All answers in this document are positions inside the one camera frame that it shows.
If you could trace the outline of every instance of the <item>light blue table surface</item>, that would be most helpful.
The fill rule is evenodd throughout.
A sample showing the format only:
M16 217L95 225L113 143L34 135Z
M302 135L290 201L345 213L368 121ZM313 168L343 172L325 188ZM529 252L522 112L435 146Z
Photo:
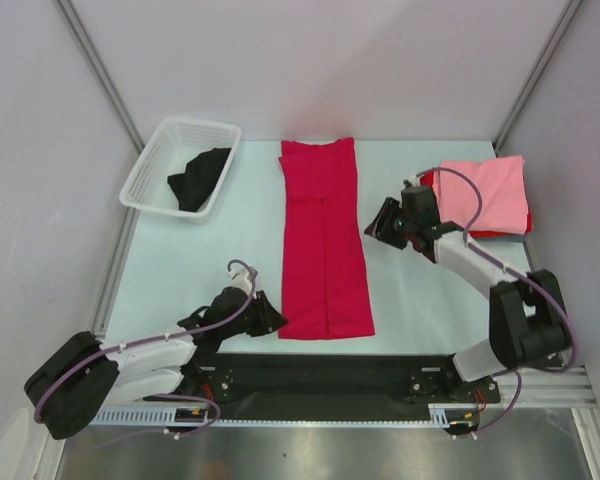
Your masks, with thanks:
M402 179L442 160L494 157L489 142L358 141L360 232ZM239 258L259 271L258 289L280 307L284 178L280 142L242 142L207 223L141 213L109 321L107 340L160 333L228 285L225 266ZM511 266L528 269L520 239L485 242ZM376 335L280 340L277 334L225 341L224 352L312 354L448 354L487 337L486 300L453 272L408 247L363 236Z

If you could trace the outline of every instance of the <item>red cloth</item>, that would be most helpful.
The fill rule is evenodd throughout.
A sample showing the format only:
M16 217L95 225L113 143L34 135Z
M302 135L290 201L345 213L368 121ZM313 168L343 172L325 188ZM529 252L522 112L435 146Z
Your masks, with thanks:
M280 338L325 340L375 333L352 138L329 145L282 142L287 192Z
M427 185L429 187L433 186L433 172L429 172L429 173L423 175L422 177L420 177L420 185ZM533 217L531 216L531 209L529 209L529 213L527 214L527 230L525 231L525 233L529 233L532 228L533 228ZM472 230L469 233L471 233L471 236L474 238L504 237L504 236L511 235L509 233L503 233L503 232L479 231L479 230L477 230L477 231Z

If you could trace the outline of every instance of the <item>pink cloth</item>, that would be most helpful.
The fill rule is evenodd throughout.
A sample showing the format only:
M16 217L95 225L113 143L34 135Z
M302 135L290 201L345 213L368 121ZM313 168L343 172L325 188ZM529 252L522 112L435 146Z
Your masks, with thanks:
M524 190L521 156L493 158L482 163L442 162L442 167L464 173L482 195L482 213L472 230L523 235L527 231L529 205ZM434 176L440 220L464 227L475 215L478 202L473 189L457 175L438 172Z
M329 145L282 142L287 192L280 338L324 340L375 333L352 138Z

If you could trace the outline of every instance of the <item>black cloth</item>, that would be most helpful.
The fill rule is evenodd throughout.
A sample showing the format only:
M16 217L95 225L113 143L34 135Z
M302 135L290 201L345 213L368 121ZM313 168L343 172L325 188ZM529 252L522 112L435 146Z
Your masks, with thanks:
M178 199L180 210L197 212L207 201L218 183L230 152L230 148L214 148L203 152L187 163L184 173L167 178Z

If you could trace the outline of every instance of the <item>white wall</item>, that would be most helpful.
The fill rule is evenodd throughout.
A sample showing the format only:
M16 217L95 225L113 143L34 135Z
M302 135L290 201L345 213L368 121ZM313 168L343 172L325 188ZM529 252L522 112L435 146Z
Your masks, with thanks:
M491 140L566 0L75 3L145 141L174 114L251 140Z
M53 3L0 0L0 429L90 323L133 156Z
M533 246L558 274L600 403L600 0L576 20L506 151L527 159Z

